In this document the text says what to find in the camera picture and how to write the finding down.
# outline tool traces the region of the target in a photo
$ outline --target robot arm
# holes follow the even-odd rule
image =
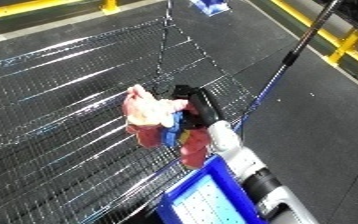
[[[263,218],[273,224],[318,223],[292,191],[280,183],[251,149],[243,145],[206,89],[177,86],[174,94],[189,99],[199,112],[211,138],[209,151],[225,160]]]

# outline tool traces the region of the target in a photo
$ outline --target stuffed toy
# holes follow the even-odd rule
[[[128,88],[122,105],[126,117],[126,131],[135,134],[145,148],[181,143],[181,161],[191,169],[203,166],[210,138],[205,128],[182,130],[182,111],[197,114],[188,100],[157,100],[141,85]]]

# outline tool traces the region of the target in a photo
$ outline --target yellow post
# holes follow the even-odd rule
[[[358,60],[358,52],[356,51],[356,45],[358,44],[358,29],[352,28],[346,34],[342,40],[340,46],[335,50],[333,54],[326,57],[328,63],[333,66],[338,65],[338,61],[347,53]]]
[[[313,23],[311,19],[303,15],[297,9],[285,2],[285,0],[271,0],[279,8],[290,14],[305,26],[310,27]],[[352,29],[344,40],[341,40],[325,29],[319,30],[319,35],[334,45],[337,50],[329,57],[325,57],[326,61],[331,65],[337,65],[339,59],[348,54],[358,61],[358,51],[353,47],[358,44],[358,30]]]
[[[82,0],[37,0],[2,6],[0,7],[0,17],[15,15],[23,12],[30,12],[38,9],[44,9],[52,6],[58,6],[79,1]]]
[[[105,15],[111,15],[119,11],[116,0],[104,0],[102,11]]]

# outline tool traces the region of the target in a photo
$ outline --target metal wire basket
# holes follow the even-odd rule
[[[0,223],[120,223],[152,207],[188,170],[176,149],[139,147],[120,106],[129,86],[164,82],[206,86],[228,120],[252,99],[162,19],[0,61]]]

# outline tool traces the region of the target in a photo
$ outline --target gray floor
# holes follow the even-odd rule
[[[158,3],[0,43],[0,59],[163,15]],[[177,24],[253,93],[296,40],[244,2],[208,18],[177,2]],[[306,50],[246,125],[250,146],[321,223],[358,223],[358,86]]]

